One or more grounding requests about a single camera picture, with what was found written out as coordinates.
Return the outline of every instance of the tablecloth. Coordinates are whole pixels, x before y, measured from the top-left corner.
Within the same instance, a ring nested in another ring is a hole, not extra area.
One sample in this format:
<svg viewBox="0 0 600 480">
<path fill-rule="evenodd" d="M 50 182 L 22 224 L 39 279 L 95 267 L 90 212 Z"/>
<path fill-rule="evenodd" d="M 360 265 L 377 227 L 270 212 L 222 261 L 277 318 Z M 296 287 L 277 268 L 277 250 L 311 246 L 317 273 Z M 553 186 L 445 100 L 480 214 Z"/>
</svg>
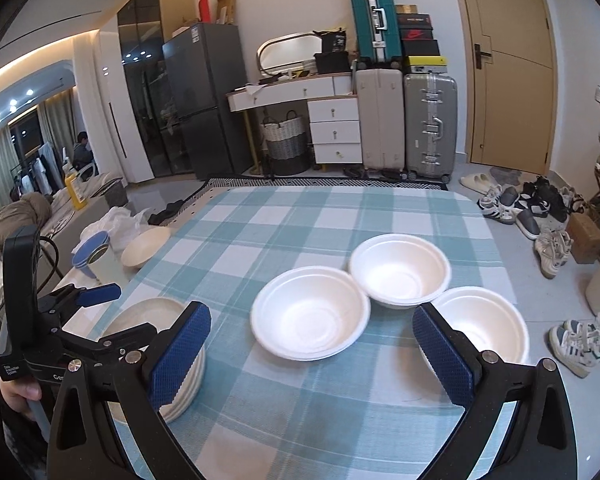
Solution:
<svg viewBox="0 0 600 480">
<path fill-rule="evenodd" d="M 486 220 L 458 194 L 244 187 L 213 198 L 119 300 L 84 311 L 82 328 L 98 338 L 122 310 L 156 296 L 208 305 L 212 331 L 202 388 L 170 428 L 209 480 L 415 479 L 462 409 L 427 368 L 410 310 L 372 304 L 356 343 L 309 363 L 269 354 L 249 323 L 254 298 L 275 276 L 308 265 L 346 268 L 359 243 L 390 232 L 440 247 L 451 262 L 450 286 L 485 286 L 516 303 Z M 474 478 L 488 470 L 510 414 L 509 406 L 503 409 Z M 128 428 L 118 429 L 138 474 L 151 478 Z"/>
</svg>

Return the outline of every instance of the teal suitcase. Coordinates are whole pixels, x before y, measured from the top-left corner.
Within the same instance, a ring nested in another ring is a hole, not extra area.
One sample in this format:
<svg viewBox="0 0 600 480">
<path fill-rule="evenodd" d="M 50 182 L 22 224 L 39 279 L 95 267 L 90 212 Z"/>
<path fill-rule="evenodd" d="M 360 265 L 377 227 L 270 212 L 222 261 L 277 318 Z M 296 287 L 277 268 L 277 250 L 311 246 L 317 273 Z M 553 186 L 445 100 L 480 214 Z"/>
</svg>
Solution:
<svg viewBox="0 0 600 480">
<path fill-rule="evenodd" d="M 402 46 L 394 0 L 351 0 L 358 35 L 360 69 L 371 66 L 402 66 Z"/>
</svg>

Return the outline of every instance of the plastic bag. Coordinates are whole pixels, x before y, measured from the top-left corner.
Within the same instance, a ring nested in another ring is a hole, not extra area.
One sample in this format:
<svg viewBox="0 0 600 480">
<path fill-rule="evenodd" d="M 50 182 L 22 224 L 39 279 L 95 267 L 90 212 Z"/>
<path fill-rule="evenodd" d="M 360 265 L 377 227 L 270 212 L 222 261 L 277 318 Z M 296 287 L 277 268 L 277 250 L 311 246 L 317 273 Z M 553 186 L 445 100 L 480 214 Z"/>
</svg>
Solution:
<svg viewBox="0 0 600 480">
<path fill-rule="evenodd" d="M 85 241 L 100 231 L 109 233 L 111 248 L 115 253 L 121 253 L 134 238 L 152 227 L 147 223 L 149 211 L 150 208 L 147 208 L 131 216 L 131 211 L 126 207 L 112 207 L 100 220 L 82 230 L 80 243 L 72 253 L 75 254 Z"/>
</svg>

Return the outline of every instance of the hand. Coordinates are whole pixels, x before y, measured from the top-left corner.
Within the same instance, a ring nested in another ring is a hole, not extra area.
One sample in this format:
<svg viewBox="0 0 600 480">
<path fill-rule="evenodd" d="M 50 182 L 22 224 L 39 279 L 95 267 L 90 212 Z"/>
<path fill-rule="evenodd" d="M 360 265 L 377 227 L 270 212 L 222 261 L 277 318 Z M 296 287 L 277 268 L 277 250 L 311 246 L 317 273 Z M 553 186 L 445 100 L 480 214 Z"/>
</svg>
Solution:
<svg viewBox="0 0 600 480">
<path fill-rule="evenodd" d="M 7 383 L 0 379 L 0 392 L 9 407 L 17 413 L 22 413 L 30 420 L 33 419 L 33 414 L 27 404 L 29 400 L 40 400 L 42 398 L 42 389 L 38 382 L 33 378 L 22 378 Z"/>
</svg>

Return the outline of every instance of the metal bolt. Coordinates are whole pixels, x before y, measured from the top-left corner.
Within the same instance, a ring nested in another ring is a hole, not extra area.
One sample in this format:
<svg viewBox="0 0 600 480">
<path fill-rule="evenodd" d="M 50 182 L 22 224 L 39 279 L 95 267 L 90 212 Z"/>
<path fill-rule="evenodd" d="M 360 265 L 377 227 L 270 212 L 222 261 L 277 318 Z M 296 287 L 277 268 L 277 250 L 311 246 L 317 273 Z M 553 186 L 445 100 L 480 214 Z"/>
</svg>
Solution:
<svg viewBox="0 0 600 480">
<path fill-rule="evenodd" d="M 125 357 L 125 361 L 130 365 L 136 364 L 140 359 L 142 359 L 142 352 L 139 350 L 132 350 Z"/>
<path fill-rule="evenodd" d="M 73 361 L 69 362 L 68 368 L 70 372 L 77 372 L 81 366 L 82 361 L 80 361 L 80 359 L 74 359 Z"/>
<path fill-rule="evenodd" d="M 482 352 L 482 358 L 490 364 L 497 363 L 500 359 L 498 357 L 498 354 L 496 354 L 496 352 L 494 352 L 493 350 L 485 350 L 484 352 Z"/>
<path fill-rule="evenodd" d="M 549 358 L 542 359 L 542 366 L 546 370 L 549 370 L 550 372 L 555 372 L 556 365 L 555 365 L 555 361 L 553 359 L 549 359 Z"/>
</svg>

